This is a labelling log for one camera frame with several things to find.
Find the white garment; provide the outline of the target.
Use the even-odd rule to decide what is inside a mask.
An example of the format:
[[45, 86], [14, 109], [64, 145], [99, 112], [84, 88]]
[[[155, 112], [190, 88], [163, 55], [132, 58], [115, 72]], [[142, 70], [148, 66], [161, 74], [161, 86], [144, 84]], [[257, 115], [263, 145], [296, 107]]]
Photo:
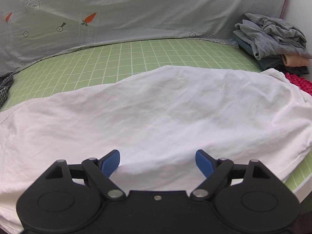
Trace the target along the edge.
[[202, 149], [258, 159], [284, 180], [311, 151], [311, 96], [276, 71], [163, 66], [1, 112], [1, 228], [19, 233], [19, 196], [56, 160], [117, 149], [124, 191], [192, 191]]

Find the dark teal folded garment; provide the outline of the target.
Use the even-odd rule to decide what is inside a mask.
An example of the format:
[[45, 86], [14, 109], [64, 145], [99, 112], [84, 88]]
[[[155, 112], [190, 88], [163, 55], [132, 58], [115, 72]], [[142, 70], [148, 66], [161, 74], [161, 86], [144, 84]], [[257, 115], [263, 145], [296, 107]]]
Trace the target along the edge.
[[[245, 53], [248, 53], [251, 57], [255, 58], [255, 56], [253, 55], [252, 47], [248, 43], [244, 42], [237, 36], [235, 36], [235, 40], [238, 44], [238, 47], [242, 51], [244, 51]], [[300, 66], [300, 67], [286, 66], [282, 60], [281, 55], [265, 57], [265, 58], [262, 58], [261, 60], [256, 59], [256, 62], [259, 64], [259, 66], [261, 67], [263, 71], [273, 68], [280, 72], [283, 72], [284, 74], [287, 72], [289, 74], [295, 74], [295, 75], [309, 74], [309, 69], [307, 66]]]

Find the red patterned cloth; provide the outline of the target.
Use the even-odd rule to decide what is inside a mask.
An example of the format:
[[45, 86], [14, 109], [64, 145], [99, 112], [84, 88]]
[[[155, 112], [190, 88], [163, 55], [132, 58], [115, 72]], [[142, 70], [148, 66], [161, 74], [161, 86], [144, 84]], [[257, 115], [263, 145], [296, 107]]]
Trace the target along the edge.
[[289, 74], [288, 72], [285, 74], [285, 77], [300, 90], [312, 95], [312, 82], [295, 74]]

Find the blue plaid shirt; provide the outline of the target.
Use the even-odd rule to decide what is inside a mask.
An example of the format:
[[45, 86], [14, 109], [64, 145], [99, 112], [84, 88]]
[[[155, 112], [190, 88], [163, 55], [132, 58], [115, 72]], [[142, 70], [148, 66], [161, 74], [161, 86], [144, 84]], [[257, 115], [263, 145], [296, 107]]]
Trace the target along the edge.
[[9, 72], [0, 76], [0, 107], [6, 103], [8, 99], [9, 89], [14, 83], [14, 73]]

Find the beige folded garment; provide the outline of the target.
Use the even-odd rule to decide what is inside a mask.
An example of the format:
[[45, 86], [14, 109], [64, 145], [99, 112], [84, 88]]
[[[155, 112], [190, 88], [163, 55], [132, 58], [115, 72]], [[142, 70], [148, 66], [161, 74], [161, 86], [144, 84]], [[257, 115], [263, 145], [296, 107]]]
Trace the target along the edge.
[[284, 65], [288, 67], [301, 67], [309, 65], [308, 58], [297, 55], [284, 54], [282, 55], [282, 60]]

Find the grey folded garment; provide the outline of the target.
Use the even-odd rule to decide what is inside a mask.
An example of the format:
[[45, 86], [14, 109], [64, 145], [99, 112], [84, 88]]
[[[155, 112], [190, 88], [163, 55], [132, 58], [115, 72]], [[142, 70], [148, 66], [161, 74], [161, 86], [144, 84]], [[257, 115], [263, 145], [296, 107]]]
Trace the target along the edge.
[[268, 16], [245, 13], [247, 19], [235, 24], [234, 35], [250, 45], [257, 60], [277, 55], [311, 59], [303, 32], [289, 22]]

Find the grey carrot print quilt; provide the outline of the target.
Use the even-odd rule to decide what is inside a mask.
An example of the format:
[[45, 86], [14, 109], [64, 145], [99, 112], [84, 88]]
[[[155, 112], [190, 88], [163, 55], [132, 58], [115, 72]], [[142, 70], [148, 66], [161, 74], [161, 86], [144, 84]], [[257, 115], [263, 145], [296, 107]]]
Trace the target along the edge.
[[1, 72], [83, 47], [198, 38], [233, 44], [251, 12], [278, 18], [286, 0], [1, 0]]

